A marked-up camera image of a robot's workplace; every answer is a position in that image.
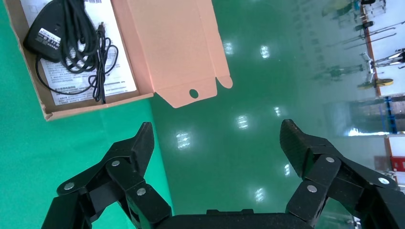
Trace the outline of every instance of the barcode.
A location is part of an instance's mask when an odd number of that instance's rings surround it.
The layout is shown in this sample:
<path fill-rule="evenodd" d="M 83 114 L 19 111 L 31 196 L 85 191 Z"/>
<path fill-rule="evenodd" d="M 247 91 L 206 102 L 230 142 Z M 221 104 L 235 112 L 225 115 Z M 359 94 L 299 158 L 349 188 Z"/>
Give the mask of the barcode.
<path fill-rule="evenodd" d="M 45 37 L 47 37 L 47 38 L 53 40 L 54 42 L 56 42 L 56 43 L 58 43 L 58 44 L 61 42 L 61 38 L 60 38 L 60 37 L 56 36 L 55 34 L 49 32 L 49 31 L 47 31 L 47 30 L 44 29 L 44 28 L 41 28 L 41 29 L 39 30 L 39 34 L 42 34 L 43 36 L 45 36 Z"/>
<path fill-rule="evenodd" d="M 90 3 L 101 3 L 101 0 L 85 0 Z"/>

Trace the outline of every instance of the black cable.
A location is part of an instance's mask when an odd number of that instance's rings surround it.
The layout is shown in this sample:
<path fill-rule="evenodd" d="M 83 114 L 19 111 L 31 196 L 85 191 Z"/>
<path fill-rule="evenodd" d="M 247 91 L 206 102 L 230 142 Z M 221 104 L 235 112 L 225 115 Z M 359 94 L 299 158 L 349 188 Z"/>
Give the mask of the black cable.
<path fill-rule="evenodd" d="M 88 77 L 89 86 L 79 92 L 64 93 L 49 87 L 41 78 L 38 63 L 41 56 L 37 56 L 35 70 L 39 81 L 49 90 L 65 95 L 77 95 L 93 90 L 93 98 L 96 102 L 106 103 L 104 82 L 106 74 L 116 65 L 118 48 L 112 45 L 111 39 L 106 37 L 103 23 L 95 30 L 86 11 L 84 0 L 63 0 L 64 7 L 64 36 L 61 38 L 59 49 L 61 50 L 61 63 L 71 73 L 80 74 L 92 72 L 96 69 L 96 75 Z M 106 71 L 106 62 L 110 48 L 116 49 L 116 57 L 111 68 Z"/>

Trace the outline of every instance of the yellow wheel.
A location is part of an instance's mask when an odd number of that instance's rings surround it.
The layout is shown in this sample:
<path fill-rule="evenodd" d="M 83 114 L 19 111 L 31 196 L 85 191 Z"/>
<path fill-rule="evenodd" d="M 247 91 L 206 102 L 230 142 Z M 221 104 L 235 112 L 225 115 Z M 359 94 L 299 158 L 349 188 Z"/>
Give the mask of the yellow wheel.
<path fill-rule="evenodd" d="M 384 86 L 390 86 L 394 83 L 393 79 L 378 79 L 375 81 L 377 86 L 379 87 L 384 87 Z"/>
<path fill-rule="evenodd" d="M 357 86 L 357 88 L 359 89 L 369 89 L 372 87 L 384 87 L 384 86 L 390 86 L 394 83 L 393 79 L 377 79 L 377 80 L 373 80 L 372 83 L 363 83 Z"/>

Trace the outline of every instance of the adapter label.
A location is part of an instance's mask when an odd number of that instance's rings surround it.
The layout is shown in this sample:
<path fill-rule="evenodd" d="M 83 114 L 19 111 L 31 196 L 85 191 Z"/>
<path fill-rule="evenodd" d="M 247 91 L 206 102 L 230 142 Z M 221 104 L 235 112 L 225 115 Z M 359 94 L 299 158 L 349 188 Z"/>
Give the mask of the adapter label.
<path fill-rule="evenodd" d="M 40 35 L 42 35 L 43 42 L 46 42 L 47 45 L 51 46 L 54 49 L 58 49 L 59 45 L 61 43 L 61 38 L 56 36 L 55 34 L 47 31 L 44 28 L 41 28 L 38 32 Z"/>
<path fill-rule="evenodd" d="M 85 0 L 85 1 L 90 3 L 102 3 L 101 0 Z"/>

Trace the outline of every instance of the green floor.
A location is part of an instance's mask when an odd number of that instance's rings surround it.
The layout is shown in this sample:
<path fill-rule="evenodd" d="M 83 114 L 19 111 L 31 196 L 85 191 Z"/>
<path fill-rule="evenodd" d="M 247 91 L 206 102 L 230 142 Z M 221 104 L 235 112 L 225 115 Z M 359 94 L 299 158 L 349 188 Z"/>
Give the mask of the green floor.
<path fill-rule="evenodd" d="M 215 98 L 179 109 L 155 96 L 151 105 L 140 101 L 49 123 L 1 6 L 0 228 L 39 228 L 56 187 L 97 162 L 113 142 L 134 135 L 144 121 L 156 123 L 159 138 L 146 179 L 172 201 L 176 214 L 283 212 L 300 183 L 279 147 L 285 118 L 374 168 L 373 157 L 385 153 L 383 139 L 345 135 L 356 120 L 347 117 L 344 104 L 375 96 L 373 89 L 357 89 L 364 75 L 332 83 L 312 79 L 327 67 L 360 64 L 359 54 L 366 51 L 327 47 L 358 35 L 353 21 L 339 27 L 332 15 L 321 17 L 329 2 L 213 0 L 232 89 L 218 84 Z M 349 228 L 348 219 L 331 201 L 320 228 Z M 126 227 L 131 228 L 117 205 L 94 226 Z"/>

